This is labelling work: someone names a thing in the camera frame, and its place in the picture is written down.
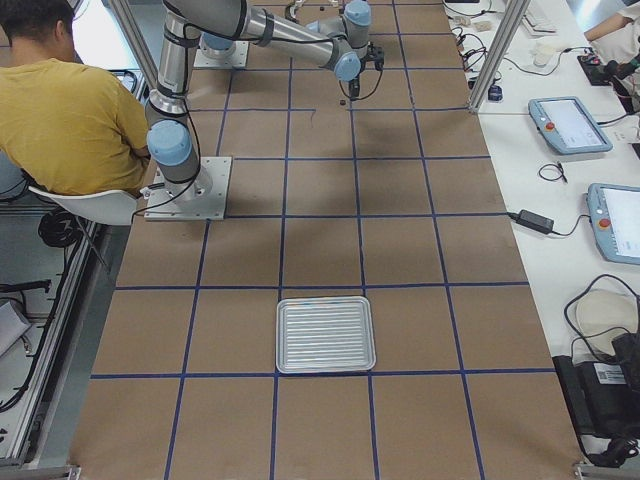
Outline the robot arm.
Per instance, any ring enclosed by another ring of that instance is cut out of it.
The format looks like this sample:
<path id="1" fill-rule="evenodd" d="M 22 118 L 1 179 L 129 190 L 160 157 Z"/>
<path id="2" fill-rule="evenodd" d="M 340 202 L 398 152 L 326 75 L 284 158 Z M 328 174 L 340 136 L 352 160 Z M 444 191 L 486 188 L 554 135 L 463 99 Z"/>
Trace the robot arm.
<path id="1" fill-rule="evenodd" d="M 156 161 L 165 188 L 179 202 L 198 196 L 197 177 L 201 161 L 189 130 L 187 94 L 189 91 L 196 47 L 200 31 L 169 2 L 163 44 L 157 74 L 157 85 L 151 89 L 146 105 L 150 126 L 147 146 Z"/>
<path id="2" fill-rule="evenodd" d="M 359 76 L 368 63 L 382 72 L 384 50 L 369 40 L 371 7 L 349 1 L 336 17 L 301 25 L 249 1 L 166 1 L 164 41 L 158 70 L 159 94 L 184 98 L 203 34 L 227 44 L 246 41 L 274 48 L 333 72 L 359 98 Z"/>

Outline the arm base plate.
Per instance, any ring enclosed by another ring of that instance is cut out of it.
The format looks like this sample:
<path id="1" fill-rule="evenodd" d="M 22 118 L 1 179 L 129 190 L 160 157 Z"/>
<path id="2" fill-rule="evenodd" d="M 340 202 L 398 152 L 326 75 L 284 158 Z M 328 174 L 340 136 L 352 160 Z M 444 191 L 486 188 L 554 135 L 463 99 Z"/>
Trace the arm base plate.
<path id="1" fill-rule="evenodd" d="M 200 39 L 193 67 L 198 70 L 240 70 L 245 69 L 249 45 L 246 41 L 208 43 Z"/>
<path id="2" fill-rule="evenodd" d="M 231 157 L 203 157 L 196 179 L 178 185 L 168 182 L 157 167 L 154 183 L 162 186 L 144 195 L 147 200 L 144 218 L 147 221 L 223 220 L 231 169 Z"/>

